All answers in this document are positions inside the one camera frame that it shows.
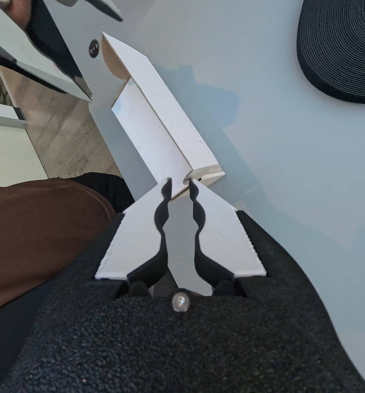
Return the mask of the person's dark trousered leg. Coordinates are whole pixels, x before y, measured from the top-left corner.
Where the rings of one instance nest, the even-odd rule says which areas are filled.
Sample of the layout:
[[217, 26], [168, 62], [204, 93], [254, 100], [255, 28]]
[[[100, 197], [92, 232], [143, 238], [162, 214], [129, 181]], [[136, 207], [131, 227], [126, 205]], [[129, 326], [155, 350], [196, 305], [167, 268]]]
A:
[[110, 202], [116, 213], [122, 213], [135, 202], [125, 180], [114, 174], [90, 172], [68, 180], [101, 194]]

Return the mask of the small white cardboard box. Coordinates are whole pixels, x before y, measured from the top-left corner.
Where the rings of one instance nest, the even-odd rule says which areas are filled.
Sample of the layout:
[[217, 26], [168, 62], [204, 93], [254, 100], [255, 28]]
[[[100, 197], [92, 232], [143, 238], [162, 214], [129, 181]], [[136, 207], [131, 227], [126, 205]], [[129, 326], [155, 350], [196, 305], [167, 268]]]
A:
[[172, 179], [171, 200], [189, 193], [190, 179], [209, 186], [222, 178], [218, 160], [149, 59], [101, 34], [106, 66], [122, 81], [111, 110], [153, 178]]

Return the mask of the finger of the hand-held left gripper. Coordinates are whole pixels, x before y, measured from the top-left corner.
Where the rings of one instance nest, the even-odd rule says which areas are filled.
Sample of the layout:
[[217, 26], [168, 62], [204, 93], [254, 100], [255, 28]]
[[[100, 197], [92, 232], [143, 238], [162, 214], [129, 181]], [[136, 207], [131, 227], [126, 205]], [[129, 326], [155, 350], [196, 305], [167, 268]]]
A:
[[1, 8], [0, 65], [55, 91], [70, 94], [83, 101], [92, 101], [73, 78], [38, 50], [26, 32]]
[[[79, 0], [58, 0], [59, 3], [67, 6], [74, 7]], [[91, 4], [101, 13], [117, 20], [118, 22], [123, 21], [123, 16], [120, 10], [116, 7], [116, 5], [111, 0], [86, 0], [87, 3]]]

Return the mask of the black hook-and-loop tape roll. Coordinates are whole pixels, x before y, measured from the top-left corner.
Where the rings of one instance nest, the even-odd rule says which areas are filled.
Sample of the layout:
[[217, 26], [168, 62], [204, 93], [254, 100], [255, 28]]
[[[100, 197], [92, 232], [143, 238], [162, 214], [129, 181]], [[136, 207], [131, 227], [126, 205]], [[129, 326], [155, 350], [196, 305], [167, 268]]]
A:
[[365, 0], [303, 1], [297, 56], [319, 91], [365, 104]]

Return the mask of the person's left hand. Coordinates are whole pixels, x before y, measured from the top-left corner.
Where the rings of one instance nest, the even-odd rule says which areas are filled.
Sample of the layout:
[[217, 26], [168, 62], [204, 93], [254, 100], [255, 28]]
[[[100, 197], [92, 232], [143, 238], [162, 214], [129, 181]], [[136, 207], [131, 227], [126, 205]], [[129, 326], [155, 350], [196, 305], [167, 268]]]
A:
[[12, 0], [6, 8], [6, 13], [23, 30], [27, 28], [31, 20], [31, 3], [31, 0]]

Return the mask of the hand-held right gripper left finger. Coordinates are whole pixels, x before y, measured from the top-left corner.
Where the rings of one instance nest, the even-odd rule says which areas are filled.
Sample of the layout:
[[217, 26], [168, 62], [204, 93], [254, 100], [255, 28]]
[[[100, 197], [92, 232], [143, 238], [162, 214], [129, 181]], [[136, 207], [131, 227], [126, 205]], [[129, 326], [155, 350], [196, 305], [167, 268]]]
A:
[[141, 281], [152, 287], [168, 269], [163, 226], [169, 218], [172, 179], [166, 178], [123, 212], [96, 280]]

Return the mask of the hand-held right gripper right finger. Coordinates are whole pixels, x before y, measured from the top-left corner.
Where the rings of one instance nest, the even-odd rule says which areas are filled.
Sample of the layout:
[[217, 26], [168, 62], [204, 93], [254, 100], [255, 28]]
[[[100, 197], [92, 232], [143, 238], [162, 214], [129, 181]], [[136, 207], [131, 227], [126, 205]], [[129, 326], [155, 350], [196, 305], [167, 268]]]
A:
[[237, 209], [196, 179], [190, 179], [195, 234], [195, 269], [215, 288], [222, 281], [265, 277], [267, 272]]

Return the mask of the white side table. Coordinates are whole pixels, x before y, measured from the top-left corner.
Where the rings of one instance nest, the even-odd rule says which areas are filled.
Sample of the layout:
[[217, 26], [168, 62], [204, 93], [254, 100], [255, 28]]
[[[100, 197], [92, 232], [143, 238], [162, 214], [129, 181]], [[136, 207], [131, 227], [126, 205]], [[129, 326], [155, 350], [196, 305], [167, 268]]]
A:
[[0, 187], [48, 179], [26, 127], [20, 108], [0, 104]]

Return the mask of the grey desk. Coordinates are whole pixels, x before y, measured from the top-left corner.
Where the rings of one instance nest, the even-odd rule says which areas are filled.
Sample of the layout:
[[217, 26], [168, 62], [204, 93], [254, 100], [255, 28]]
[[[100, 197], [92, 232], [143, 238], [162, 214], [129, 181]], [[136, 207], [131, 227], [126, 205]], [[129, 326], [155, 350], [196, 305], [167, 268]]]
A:
[[303, 75], [303, 1], [45, 1], [92, 92], [89, 109], [136, 199], [155, 180], [111, 105], [121, 82], [89, 45], [101, 32], [144, 54], [218, 160], [210, 188], [298, 262], [365, 379], [365, 105]]

